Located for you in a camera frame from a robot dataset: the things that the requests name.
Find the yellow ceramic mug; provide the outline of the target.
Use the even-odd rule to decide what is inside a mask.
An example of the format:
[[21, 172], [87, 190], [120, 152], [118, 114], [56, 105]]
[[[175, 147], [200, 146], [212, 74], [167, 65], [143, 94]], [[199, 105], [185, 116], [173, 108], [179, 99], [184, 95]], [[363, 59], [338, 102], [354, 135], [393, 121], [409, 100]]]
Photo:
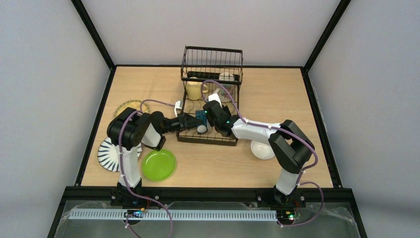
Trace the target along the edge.
[[201, 100], [202, 92], [205, 94], [209, 91], [209, 87], [202, 82], [188, 81], [186, 83], [186, 93], [190, 100]]

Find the black wire dish rack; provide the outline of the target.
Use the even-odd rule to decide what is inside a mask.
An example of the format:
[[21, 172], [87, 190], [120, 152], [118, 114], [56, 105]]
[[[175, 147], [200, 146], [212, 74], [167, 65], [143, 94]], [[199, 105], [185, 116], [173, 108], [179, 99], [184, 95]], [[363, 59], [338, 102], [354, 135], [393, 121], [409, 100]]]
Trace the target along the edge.
[[243, 50], [186, 46], [180, 78], [184, 87], [181, 111], [203, 123], [177, 133], [179, 142], [236, 146], [237, 139], [223, 136], [212, 125], [203, 107], [216, 100], [229, 115], [236, 114], [243, 79]]

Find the plain white bowl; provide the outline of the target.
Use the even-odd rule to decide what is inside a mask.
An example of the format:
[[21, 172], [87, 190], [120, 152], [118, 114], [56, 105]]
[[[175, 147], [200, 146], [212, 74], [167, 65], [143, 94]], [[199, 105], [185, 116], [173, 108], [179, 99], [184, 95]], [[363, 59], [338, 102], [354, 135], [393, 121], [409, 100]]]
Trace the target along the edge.
[[275, 156], [274, 151], [269, 145], [257, 141], [251, 141], [250, 145], [252, 153], [259, 159], [269, 160]]

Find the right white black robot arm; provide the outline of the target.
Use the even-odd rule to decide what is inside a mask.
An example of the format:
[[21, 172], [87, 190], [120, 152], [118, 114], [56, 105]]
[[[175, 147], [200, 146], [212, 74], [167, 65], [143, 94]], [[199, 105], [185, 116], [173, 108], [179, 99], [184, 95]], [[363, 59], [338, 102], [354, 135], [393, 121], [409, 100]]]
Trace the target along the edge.
[[211, 126], [224, 137], [246, 139], [271, 147], [281, 166], [275, 188], [284, 195], [290, 195], [298, 185], [302, 173], [310, 166], [305, 166], [311, 156], [318, 156], [315, 146], [291, 120], [269, 124], [248, 120], [239, 114], [232, 115], [228, 108], [218, 101], [204, 104], [203, 110]]

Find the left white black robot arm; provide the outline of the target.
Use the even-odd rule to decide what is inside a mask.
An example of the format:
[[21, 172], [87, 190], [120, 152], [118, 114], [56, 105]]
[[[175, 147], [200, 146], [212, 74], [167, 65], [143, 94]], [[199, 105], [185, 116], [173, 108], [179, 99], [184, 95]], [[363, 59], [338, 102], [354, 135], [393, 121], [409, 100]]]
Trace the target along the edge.
[[202, 119], [186, 113], [170, 119], [161, 111], [142, 113], [130, 107], [124, 109], [110, 122], [106, 131], [117, 151], [120, 171], [118, 190], [137, 197], [140, 195], [142, 178], [137, 155], [140, 144], [159, 151], [166, 142], [166, 133], [185, 131], [203, 124]]

